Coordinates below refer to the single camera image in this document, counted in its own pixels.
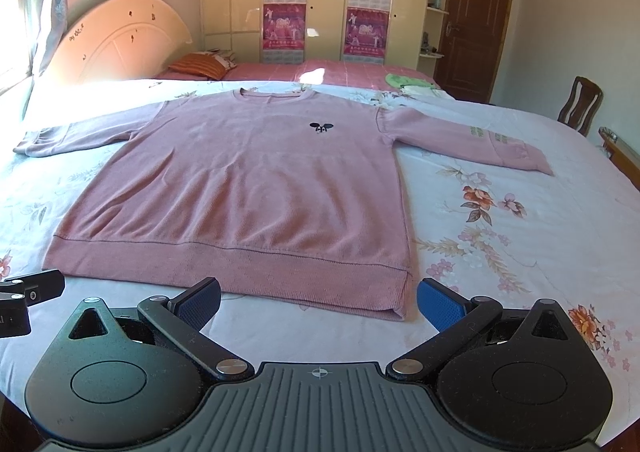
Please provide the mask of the pink long-sleeve sweater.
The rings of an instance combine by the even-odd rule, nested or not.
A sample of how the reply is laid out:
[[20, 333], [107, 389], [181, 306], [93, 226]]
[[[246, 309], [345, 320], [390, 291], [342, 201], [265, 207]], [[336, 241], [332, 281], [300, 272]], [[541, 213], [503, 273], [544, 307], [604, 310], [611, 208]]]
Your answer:
[[405, 319], [413, 271], [396, 144], [549, 173], [544, 154], [479, 127], [331, 94], [244, 89], [26, 134], [28, 157], [116, 144], [44, 263], [67, 275], [189, 286]]

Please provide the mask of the dark wooden chair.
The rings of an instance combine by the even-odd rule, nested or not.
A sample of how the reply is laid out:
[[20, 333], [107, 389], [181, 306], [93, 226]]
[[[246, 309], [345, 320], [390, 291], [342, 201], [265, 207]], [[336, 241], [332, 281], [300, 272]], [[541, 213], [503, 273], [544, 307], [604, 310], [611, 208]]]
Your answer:
[[572, 89], [570, 89], [570, 95], [559, 112], [559, 123], [563, 123], [586, 137], [602, 100], [603, 91], [597, 83], [588, 78], [576, 76]]

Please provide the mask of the lower left pink poster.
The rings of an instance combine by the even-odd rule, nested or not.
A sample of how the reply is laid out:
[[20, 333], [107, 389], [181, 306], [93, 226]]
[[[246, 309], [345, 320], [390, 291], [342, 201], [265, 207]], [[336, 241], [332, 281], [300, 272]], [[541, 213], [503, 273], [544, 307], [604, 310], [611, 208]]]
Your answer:
[[305, 57], [305, 4], [266, 4], [262, 21], [262, 61], [300, 64]]

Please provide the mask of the pink checked bedspread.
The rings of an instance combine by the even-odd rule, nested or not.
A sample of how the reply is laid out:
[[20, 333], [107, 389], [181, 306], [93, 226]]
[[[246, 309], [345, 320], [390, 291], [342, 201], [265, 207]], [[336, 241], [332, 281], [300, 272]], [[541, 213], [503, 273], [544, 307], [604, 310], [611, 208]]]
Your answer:
[[301, 64], [239, 63], [224, 76], [224, 81], [282, 81], [330, 86], [352, 86], [378, 91], [395, 90], [385, 82], [386, 74], [404, 74], [439, 85], [422, 72], [397, 66], [308, 60]]

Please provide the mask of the lower right pink poster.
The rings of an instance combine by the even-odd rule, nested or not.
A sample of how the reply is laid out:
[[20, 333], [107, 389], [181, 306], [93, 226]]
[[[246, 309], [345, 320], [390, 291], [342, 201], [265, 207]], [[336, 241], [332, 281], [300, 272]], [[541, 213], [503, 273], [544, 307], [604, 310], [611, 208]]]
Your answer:
[[383, 65], [390, 14], [367, 8], [348, 8], [342, 59]]

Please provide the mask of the dark brown wooden door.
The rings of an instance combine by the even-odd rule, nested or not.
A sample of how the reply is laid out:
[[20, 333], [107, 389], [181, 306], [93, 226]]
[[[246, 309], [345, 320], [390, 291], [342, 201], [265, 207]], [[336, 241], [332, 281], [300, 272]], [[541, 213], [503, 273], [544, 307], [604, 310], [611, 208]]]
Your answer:
[[490, 102], [512, 0], [446, 0], [435, 80], [467, 102]]

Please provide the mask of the corner wall shelves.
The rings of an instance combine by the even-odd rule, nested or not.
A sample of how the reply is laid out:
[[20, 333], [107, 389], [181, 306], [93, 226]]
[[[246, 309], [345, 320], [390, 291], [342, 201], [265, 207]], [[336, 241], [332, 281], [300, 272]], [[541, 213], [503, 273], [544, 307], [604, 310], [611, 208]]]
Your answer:
[[437, 63], [444, 58], [442, 37], [448, 17], [447, 0], [427, 0], [418, 71], [435, 77]]

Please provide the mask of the wooden bed footboard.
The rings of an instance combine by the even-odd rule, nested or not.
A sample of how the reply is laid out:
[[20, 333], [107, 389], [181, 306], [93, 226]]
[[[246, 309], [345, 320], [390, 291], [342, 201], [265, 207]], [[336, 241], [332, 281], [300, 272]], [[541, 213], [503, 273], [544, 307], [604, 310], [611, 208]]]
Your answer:
[[599, 135], [603, 141], [608, 159], [623, 175], [639, 186], [640, 158], [639, 154], [632, 149], [621, 137], [607, 127], [599, 128]]

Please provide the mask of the green folded cloth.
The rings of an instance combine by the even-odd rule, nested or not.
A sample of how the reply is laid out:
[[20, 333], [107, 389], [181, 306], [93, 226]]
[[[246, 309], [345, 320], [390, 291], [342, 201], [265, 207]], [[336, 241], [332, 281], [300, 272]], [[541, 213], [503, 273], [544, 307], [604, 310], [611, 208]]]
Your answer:
[[405, 76], [404, 74], [386, 74], [385, 82], [394, 89], [405, 89], [407, 86], [435, 89], [436, 84], [422, 78]]

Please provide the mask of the white folded cloth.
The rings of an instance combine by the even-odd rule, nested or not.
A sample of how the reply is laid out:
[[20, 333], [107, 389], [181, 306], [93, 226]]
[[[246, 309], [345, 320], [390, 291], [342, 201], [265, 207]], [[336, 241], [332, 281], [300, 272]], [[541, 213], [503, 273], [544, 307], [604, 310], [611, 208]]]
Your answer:
[[416, 100], [426, 100], [427, 98], [442, 98], [443, 100], [452, 100], [452, 96], [442, 89], [436, 89], [432, 86], [403, 86], [401, 92]]

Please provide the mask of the cream arched headboard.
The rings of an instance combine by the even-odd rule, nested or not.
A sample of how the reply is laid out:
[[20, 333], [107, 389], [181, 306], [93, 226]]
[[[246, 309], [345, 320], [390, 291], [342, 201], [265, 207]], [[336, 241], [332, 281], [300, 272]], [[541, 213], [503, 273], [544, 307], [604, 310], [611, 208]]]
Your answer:
[[193, 48], [188, 26], [163, 0], [107, 0], [70, 26], [44, 75], [65, 83], [151, 78]]

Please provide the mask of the orange striped pillow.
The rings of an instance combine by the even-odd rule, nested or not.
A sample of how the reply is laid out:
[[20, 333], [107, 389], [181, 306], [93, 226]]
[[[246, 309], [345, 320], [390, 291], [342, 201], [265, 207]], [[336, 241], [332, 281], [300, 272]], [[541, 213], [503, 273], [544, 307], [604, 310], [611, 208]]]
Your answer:
[[168, 65], [168, 69], [180, 74], [204, 77], [208, 80], [220, 81], [236, 67], [233, 60], [214, 52], [192, 52]]

